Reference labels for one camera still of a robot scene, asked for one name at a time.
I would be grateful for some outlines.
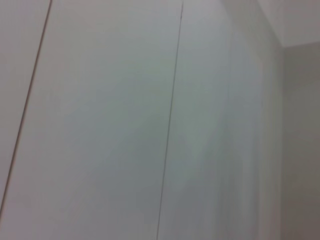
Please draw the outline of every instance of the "built-in cabinet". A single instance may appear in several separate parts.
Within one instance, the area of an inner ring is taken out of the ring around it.
[[[0,239],[257,239],[262,66],[224,5],[47,16]]]

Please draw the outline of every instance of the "white panel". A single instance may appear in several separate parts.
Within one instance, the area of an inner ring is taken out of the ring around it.
[[[218,0],[184,2],[159,240],[228,239],[231,35]]]
[[[0,1],[0,204],[49,0]]]
[[[262,65],[235,31],[228,106],[230,239],[256,240],[262,138]]]
[[[154,240],[178,0],[53,1],[1,240]]]

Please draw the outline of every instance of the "white wall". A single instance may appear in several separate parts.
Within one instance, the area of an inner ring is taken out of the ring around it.
[[[284,0],[284,46],[320,41],[320,1]]]
[[[0,1],[0,204],[49,0]]]
[[[282,240],[320,235],[320,43],[285,49]]]

